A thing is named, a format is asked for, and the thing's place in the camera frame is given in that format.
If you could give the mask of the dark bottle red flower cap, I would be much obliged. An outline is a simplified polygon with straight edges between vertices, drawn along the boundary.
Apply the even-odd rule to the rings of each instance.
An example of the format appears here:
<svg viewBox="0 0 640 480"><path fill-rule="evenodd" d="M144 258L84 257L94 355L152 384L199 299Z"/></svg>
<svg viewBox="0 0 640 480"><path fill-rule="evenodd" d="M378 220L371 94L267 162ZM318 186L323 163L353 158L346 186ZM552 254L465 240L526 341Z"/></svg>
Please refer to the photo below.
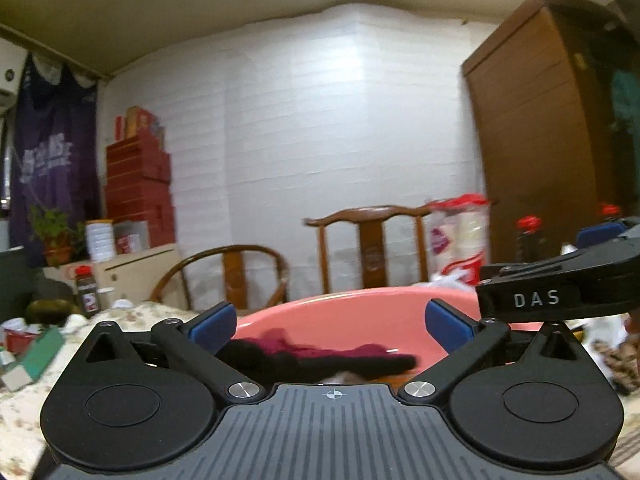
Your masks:
<svg viewBox="0 0 640 480"><path fill-rule="evenodd" d="M516 242L516 261L532 263L540 259L542 234L541 218L526 216L516 222L518 241Z"/></svg>

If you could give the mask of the green box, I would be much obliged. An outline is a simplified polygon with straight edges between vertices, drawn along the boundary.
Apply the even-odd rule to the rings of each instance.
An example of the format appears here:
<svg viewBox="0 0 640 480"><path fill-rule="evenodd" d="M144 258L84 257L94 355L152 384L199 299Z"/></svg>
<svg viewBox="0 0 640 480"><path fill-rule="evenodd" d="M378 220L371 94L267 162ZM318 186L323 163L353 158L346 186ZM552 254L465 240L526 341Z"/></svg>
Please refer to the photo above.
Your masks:
<svg viewBox="0 0 640 480"><path fill-rule="evenodd" d="M1 382L14 392L36 382L65 344L56 326L45 330L1 375Z"/></svg>

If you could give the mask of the floral quilted tablecloth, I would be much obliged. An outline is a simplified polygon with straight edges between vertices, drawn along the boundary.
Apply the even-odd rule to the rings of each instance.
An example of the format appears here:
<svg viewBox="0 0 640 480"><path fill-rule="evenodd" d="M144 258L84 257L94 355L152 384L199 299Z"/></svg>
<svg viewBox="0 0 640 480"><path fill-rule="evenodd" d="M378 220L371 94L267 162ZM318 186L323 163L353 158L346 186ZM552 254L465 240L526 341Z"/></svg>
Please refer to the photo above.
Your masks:
<svg viewBox="0 0 640 480"><path fill-rule="evenodd" d="M70 362L81 343L96 324L114 321L124 332L146 332L164 318L180 318L186 322L196 315L193 311L179 310L144 302L137 307L114 308L102 311L85 322L73 333L65 335L65 344L50 365L33 384L17 392L1 388L1 474L6 479L29 479L44 448L40 429L42 404L62 371Z"/></svg>

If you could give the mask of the red cap sauce bottle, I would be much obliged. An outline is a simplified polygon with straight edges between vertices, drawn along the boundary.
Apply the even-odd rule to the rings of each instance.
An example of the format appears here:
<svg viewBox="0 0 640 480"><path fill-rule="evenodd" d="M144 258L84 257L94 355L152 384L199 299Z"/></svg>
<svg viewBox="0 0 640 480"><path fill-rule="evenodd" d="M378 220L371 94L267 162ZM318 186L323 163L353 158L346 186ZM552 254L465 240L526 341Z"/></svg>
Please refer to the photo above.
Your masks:
<svg viewBox="0 0 640 480"><path fill-rule="evenodd" d="M87 318L92 318L100 312L100 300L98 294L98 284L93 276L92 267L88 264L81 264L75 268L75 284L79 304Z"/></svg>

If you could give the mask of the beige cabinet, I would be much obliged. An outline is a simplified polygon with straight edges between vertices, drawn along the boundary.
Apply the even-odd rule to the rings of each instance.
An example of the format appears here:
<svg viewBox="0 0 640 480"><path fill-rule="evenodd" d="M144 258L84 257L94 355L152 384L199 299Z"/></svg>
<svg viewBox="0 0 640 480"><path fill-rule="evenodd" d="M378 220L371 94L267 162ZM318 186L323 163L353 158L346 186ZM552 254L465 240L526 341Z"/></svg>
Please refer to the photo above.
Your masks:
<svg viewBox="0 0 640 480"><path fill-rule="evenodd" d="M133 254L117 255L99 263L84 260L63 264L59 268L48 266L43 273L46 278L74 288L76 268L91 266L99 288L111 288L113 300L128 299L137 306L152 297L160 279L181 260L178 246L167 244Z"/></svg>

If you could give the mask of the brown wooden wardrobe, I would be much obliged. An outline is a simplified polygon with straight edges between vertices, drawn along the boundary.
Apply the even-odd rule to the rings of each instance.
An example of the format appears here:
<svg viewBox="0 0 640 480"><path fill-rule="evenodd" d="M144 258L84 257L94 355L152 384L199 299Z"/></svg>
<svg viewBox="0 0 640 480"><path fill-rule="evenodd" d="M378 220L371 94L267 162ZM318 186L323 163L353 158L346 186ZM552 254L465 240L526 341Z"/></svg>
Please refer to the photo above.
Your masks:
<svg viewBox="0 0 640 480"><path fill-rule="evenodd" d="M551 257L605 205L639 212L639 43L589 0L525 0L462 64L490 200L490 253L518 220Z"/></svg>

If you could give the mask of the maroon black glove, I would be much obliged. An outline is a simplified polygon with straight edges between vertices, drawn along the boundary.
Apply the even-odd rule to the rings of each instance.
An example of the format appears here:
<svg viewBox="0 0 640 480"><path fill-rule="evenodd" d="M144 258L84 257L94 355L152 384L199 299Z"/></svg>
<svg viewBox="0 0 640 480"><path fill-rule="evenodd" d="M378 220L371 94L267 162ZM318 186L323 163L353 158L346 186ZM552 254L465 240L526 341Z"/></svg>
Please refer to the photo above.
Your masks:
<svg viewBox="0 0 640 480"><path fill-rule="evenodd" d="M277 384L320 384L340 375L376 382L405 375L418 364L415 356L390 352L380 344L348 350L294 344L280 328L258 337L232 339L216 357L267 389Z"/></svg>

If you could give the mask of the white cylindrical canister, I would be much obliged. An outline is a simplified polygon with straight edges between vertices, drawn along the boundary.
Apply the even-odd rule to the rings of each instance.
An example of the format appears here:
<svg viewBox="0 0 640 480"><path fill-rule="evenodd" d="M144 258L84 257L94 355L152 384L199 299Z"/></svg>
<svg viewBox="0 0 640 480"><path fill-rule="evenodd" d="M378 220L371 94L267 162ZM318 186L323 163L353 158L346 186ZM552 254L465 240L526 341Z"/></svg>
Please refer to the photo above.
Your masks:
<svg viewBox="0 0 640 480"><path fill-rule="evenodd" d="M85 236L88 254L92 262L105 262L117 255L112 220L88 221L85 224Z"/></svg>

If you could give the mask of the potted green plant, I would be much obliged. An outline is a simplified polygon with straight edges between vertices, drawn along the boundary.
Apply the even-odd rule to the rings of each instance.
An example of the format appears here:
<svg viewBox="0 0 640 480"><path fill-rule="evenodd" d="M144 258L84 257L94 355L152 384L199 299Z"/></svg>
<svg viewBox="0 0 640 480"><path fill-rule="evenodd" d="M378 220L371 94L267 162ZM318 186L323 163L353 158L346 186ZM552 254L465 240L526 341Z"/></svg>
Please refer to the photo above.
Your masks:
<svg viewBox="0 0 640 480"><path fill-rule="evenodd" d="M70 223L68 214L58 208L43 208L32 205L28 220L32 227L32 238L40 240L43 257L48 266L59 268L71 263L86 248L85 225Z"/></svg>

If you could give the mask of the round-back wooden chair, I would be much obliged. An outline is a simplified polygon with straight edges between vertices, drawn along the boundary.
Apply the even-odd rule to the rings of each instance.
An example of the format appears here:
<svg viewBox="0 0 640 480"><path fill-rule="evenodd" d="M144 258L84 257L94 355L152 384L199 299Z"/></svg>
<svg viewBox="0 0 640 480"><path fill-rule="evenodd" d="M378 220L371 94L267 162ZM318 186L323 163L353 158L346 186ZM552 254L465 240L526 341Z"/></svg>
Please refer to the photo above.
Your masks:
<svg viewBox="0 0 640 480"><path fill-rule="evenodd" d="M246 279L246 269L244 254L246 252L258 252L267 255L272 259L274 270L276 271L277 286L268 298L262 310L275 307L278 304L288 302L288 281L290 280L290 267L286 259L276 250L255 244L234 244L220 246L197 252L196 254L184 258L172 266L154 286L149 301L160 304L163 301L163 291L172 278L180 274L182 277L182 288L186 294L186 305L192 308L191 293L186 286L186 276L184 269L192 263L200 260L221 256L222 270L224 273L224 299L233 304L241 313L248 311L248 286Z"/></svg>

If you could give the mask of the pink plastic basin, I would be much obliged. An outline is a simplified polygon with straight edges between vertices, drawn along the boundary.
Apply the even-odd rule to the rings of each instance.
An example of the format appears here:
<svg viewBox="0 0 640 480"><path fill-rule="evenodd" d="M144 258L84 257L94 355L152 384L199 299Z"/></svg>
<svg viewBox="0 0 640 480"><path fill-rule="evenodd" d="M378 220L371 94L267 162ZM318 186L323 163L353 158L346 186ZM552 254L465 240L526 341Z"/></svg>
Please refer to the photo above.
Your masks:
<svg viewBox="0 0 640 480"><path fill-rule="evenodd" d="M480 368L514 361L537 324L484 323L472 290L408 286L338 292L240 318L236 338L285 330L294 344L348 350L380 344L418 364L388 382L403 396L434 398Z"/></svg>

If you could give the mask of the straight-back wooden chair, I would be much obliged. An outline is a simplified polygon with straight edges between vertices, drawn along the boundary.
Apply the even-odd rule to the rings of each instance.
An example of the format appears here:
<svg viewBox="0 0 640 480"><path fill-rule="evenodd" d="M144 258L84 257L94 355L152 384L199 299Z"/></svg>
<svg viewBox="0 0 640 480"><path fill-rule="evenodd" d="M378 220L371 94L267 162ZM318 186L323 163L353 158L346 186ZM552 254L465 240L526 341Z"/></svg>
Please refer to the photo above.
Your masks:
<svg viewBox="0 0 640 480"><path fill-rule="evenodd" d="M303 221L305 226L317 230L322 292L327 294L331 291L329 245L326 239L328 227L335 223L350 223L356 226L359 240L361 286L364 288L386 287L388 276L384 224L397 217L408 217L413 221L419 278L422 283L436 281L454 288L467 289L472 287L455 281L451 276L430 279L425 233L426 217L429 214L430 210L427 204L417 207L385 205L348 208L325 217L305 219Z"/></svg>

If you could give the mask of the stack of red boxes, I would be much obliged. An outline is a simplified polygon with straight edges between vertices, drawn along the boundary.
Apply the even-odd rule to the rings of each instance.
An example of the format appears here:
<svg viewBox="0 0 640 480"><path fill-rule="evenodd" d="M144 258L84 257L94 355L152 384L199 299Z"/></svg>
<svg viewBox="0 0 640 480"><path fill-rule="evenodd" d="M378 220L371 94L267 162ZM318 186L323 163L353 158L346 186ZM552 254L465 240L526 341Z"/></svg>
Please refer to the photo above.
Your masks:
<svg viewBox="0 0 640 480"><path fill-rule="evenodd" d="M175 243L171 157L160 120L132 106L115 120L115 141L106 148L104 197L107 218L144 222L152 247Z"/></svg>

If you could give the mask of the air conditioner unit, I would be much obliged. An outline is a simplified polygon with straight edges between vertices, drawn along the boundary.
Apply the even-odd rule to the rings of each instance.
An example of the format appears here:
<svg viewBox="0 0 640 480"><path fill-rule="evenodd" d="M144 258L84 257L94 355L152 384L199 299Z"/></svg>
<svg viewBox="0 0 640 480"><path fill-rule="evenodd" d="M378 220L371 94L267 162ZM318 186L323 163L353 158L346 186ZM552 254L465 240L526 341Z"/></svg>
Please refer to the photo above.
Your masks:
<svg viewBox="0 0 640 480"><path fill-rule="evenodd" d="M0 115L14 107L28 51L9 40L0 39Z"/></svg>

